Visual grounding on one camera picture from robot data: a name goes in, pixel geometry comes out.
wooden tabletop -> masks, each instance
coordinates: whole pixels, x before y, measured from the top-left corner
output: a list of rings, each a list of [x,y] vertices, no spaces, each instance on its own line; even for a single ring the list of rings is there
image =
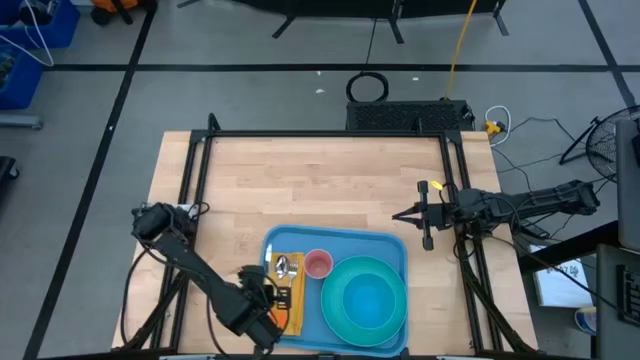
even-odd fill
[[[149,193],[151,203],[175,203],[188,147],[188,132],[167,132]],[[471,185],[499,191],[486,134],[463,133]],[[454,173],[458,173],[453,155]],[[190,194],[195,192],[199,155]],[[422,233],[391,215],[418,201],[416,183],[444,183],[440,148],[427,138],[216,138],[196,251],[226,281],[237,282],[242,265],[259,264],[265,234],[279,224],[382,231],[402,239],[409,254],[409,352],[412,355],[472,354],[462,278],[452,254],[453,230],[432,229],[435,250],[422,248]],[[429,202],[439,202],[435,191]],[[511,239],[506,226],[495,234]],[[511,326],[532,347],[537,342],[513,248],[484,241],[495,303]],[[158,300],[163,266],[144,257],[131,281],[126,316],[130,337]],[[204,294],[189,285],[180,352],[213,353],[205,318]],[[491,348],[486,313],[478,302],[485,348]],[[173,309],[167,313],[168,344]],[[217,321],[220,344],[230,353],[252,353],[253,343]],[[120,345],[116,331],[114,346]],[[304,353],[278,348],[275,353]]]

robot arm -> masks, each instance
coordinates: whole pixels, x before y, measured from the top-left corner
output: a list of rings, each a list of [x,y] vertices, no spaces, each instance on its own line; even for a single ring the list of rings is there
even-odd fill
[[[455,193],[454,201],[428,204],[428,183],[420,181],[420,202],[392,216],[393,220],[408,222],[423,231],[423,247],[433,250],[430,226],[438,230],[463,225],[474,233],[491,233],[501,223],[515,218],[525,219],[555,212],[591,215],[600,202],[593,192],[593,184],[574,180],[566,184],[527,193],[509,195],[479,189],[463,189]],[[419,218],[407,215],[420,214]]]
[[[240,287],[224,281],[189,246],[194,223],[188,212],[168,204],[157,203],[143,210],[133,225],[132,234],[143,246],[170,259],[182,270],[181,275],[207,294],[216,317],[227,329],[238,336],[246,333],[263,351],[279,341],[282,330],[269,317],[269,310],[275,302],[290,304],[288,292],[274,295],[271,285],[263,285],[263,267],[244,266],[238,273]]]

fan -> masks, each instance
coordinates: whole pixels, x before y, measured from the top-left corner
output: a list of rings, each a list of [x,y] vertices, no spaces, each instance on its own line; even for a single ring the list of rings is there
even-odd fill
[[[618,121],[640,121],[640,106],[620,110],[601,120],[597,117],[591,120],[591,125],[573,144],[562,154],[560,165],[586,156],[589,162],[603,177],[616,181],[616,123]],[[587,137],[584,154],[567,158],[567,155],[578,145],[585,136]]]

teal bowl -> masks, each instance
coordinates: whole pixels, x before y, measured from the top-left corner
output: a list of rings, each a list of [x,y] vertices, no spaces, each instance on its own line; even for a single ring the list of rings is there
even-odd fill
[[[372,347],[391,340],[407,317],[407,289],[384,261],[355,256],[334,267],[322,286],[322,314],[345,342]]]

orange cloth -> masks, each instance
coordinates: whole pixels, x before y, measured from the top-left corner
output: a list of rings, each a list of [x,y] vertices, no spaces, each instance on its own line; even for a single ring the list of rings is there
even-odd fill
[[[293,279],[293,283],[290,283],[291,278],[289,275],[285,275],[282,279],[278,279],[276,274],[275,264],[278,256],[284,255],[289,259],[289,263],[298,264],[298,272]],[[269,263],[269,277],[271,277],[278,287],[291,286],[291,308],[289,309],[289,324],[284,331],[284,335],[299,336],[302,331],[302,322],[304,319],[304,286],[305,286],[305,273],[304,273],[304,254],[303,253],[273,253],[271,255],[271,262]],[[287,320],[287,310],[278,309],[277,305],[271,308],[274,321],[278,327],[282,328]]]

